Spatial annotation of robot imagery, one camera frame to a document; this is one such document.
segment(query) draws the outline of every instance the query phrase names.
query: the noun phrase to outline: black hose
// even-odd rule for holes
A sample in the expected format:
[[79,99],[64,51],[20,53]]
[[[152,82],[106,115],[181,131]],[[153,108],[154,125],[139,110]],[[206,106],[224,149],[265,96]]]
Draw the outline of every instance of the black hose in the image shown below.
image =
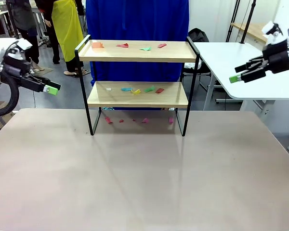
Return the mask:
[[11,89],[11,98],[9,103],[4,108],[0,109],[0,116],[4,116],[10,113],[17,106],[19,99],[19,90],[15,80],[4,70],[1,71],[0,75],[4,78],[5,82],[10,86]]

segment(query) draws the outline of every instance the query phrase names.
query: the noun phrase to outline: two-tier shelf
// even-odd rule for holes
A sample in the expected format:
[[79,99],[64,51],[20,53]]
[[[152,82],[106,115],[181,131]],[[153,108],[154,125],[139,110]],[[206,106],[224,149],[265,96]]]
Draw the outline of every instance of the two-tier shelf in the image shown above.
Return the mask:
[[[101,42],[104,48],[92,49],[93,42]],[[129,48],[117,47],[118,44],[128,43]],[[167,46],[158,48],[161,43]],[[140,50],[152,47],[150,51]],[[187,99],[182,86],[184,63],[195,62],[198,66],[200,53],[194,43],[187,37],[187,42],[179,41],[122,41],[122,40],[90,40],[88,35],[75,49],[75,56],[80,70],[81,61],[93,62],[95,84],[89,98],[86,97],[85,86],[81,71],[79,79],[82,89],[83,100],[88,118],[90,134],[93,136],[101,115],[102,107],[151,107],[151,108],[175,108],[182,136],[186,134],[187,122],[191,108],[193,92],[195,87],[197,68],[194,69],[189,99]],[[98,81],[95,62],[152,62],[152,63],[182,63],[180,82],[114,82]],[[164,91],[156,94],[155,91],[144,90],[155,86],[163,88]],[[140,89],[142,93],[134,95],[124,92],[121,88]],[[98,107],[98,114],[92,127],[89,107]],[[186,108],[184,126],[182,127],[178,108]]]

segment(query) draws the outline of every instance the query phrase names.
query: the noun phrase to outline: yellow cloth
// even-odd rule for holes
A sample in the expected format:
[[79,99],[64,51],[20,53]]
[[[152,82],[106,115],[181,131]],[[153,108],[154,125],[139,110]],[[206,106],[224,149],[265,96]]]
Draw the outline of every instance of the yellow cloth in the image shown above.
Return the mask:
[[75,48],[83,40],[75,0],[55,1],[52,19],[64,60],[71,61],[75,57]]

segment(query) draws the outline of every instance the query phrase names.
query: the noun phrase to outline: blue paper piece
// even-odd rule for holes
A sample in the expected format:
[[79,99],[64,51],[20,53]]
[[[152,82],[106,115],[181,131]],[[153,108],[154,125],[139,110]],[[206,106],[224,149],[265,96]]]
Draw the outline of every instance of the blue paper piece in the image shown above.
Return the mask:
[[121,90],[123,90],[123,91],[130,91],[130,90],[133,90],[133,88],[121,88]]

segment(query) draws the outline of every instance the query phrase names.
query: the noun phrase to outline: robotic arm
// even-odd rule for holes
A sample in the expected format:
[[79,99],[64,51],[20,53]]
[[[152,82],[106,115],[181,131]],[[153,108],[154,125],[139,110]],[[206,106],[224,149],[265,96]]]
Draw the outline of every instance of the robotic arm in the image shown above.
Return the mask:
[[11,98],[7,106],[0,109],[0,116],[8,114],[16,107],[19,99],[19,87],[53,95],[56,95],[61,87],[48,78],[31,74],[31,63],[22,56],[25,50],[32,47],[31,43],[23,38],[5,41],[9,41],[10,45],[5,49],[6,44],[0,40],[0,85],[8,84],[10,86]]
[[265,77],[266,71],[273,74],[289,70],[289,29],[284,35],[279,25],[269,22],[263,33],[269,36],[269,43],[262,51],[263,55],[249,60],[246,64],[235,68],[239,75],[230,77],[231,83],[244,81],[245,83]]

